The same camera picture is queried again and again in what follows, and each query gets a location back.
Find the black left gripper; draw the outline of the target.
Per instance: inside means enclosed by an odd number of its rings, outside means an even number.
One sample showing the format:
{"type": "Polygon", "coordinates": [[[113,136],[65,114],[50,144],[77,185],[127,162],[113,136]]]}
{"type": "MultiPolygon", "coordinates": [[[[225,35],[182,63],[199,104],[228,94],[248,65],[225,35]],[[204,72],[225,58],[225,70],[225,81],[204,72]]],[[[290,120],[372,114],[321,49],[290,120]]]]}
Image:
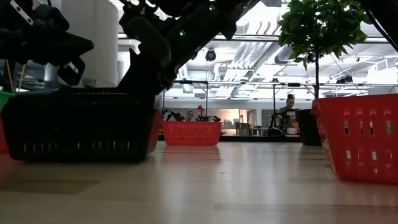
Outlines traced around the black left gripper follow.
{"type": "MultiPolygon", "coordinates": [[[[70,25],[51,0],[0,0],[0,35],[23,35],[25,32],[60,30],[70,25]]],[[[57,75],[67,84],[77,86],[85,71],[81,55],[94,49],[91,40],[64,33],[52,38],[23,41],[0,41],[0,60],[25,64],[29,60],[60,65],[57,75]]]]}

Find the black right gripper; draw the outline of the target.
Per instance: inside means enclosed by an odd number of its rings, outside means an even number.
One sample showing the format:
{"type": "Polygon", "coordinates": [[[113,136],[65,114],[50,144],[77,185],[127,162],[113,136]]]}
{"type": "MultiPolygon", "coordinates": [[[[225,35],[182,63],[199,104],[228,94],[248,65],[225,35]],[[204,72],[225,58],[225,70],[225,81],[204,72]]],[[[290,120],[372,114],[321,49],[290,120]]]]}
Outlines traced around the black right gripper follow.
{"type": "Polygon", "coordinates": [[[158,94],[169,89],[179,69],[218,34],[231,40],[236,23],[260,0],[120,0],[128,38],[137,39],[130,66],[118,85],[125,93],[158,94]]]}

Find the black plastic basket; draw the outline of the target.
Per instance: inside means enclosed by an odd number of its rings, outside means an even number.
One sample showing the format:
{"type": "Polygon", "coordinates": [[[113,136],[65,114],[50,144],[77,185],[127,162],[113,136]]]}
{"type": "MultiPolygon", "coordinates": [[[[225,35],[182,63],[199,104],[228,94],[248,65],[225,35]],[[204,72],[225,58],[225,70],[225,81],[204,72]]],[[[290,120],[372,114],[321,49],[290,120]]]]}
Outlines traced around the black plastic basket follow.
{"type": "Polygon", "coordinates": [[[18,93],[2,109],[17,161],[138,162],[147,157],[153,94],[114,88],[18,93]]]}

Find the green plastic basket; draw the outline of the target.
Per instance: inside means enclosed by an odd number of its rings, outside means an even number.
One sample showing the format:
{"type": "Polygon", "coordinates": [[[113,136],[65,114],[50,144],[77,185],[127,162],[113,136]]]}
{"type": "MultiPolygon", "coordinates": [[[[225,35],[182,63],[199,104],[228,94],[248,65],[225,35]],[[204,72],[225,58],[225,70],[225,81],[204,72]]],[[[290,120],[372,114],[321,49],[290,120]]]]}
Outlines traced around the green plastic basket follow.
{"type": "Polygon", "coordinates": [[[0,113],[4,106],[7,104],[8,100],[13,97],[15,97],[15,94],[13,93],[0,91],[0,113]]]}

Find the potted green tree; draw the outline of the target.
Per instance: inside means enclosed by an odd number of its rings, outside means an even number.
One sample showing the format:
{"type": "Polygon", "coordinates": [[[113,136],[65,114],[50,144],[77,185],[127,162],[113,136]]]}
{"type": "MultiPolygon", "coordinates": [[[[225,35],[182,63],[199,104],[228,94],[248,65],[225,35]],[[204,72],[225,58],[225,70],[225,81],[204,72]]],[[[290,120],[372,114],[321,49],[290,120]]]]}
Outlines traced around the potted green tree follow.
{"type": "Polygon", "coordinates": [[[340,58],[367,35],[361,23],[371,25],[370,17],[359,0],[290,0],[289,10],[279,21],[279,45],[288,46],[289,59],[315,65],[316,99],[320,96],[320,62],[322,56],[340,58]]]}

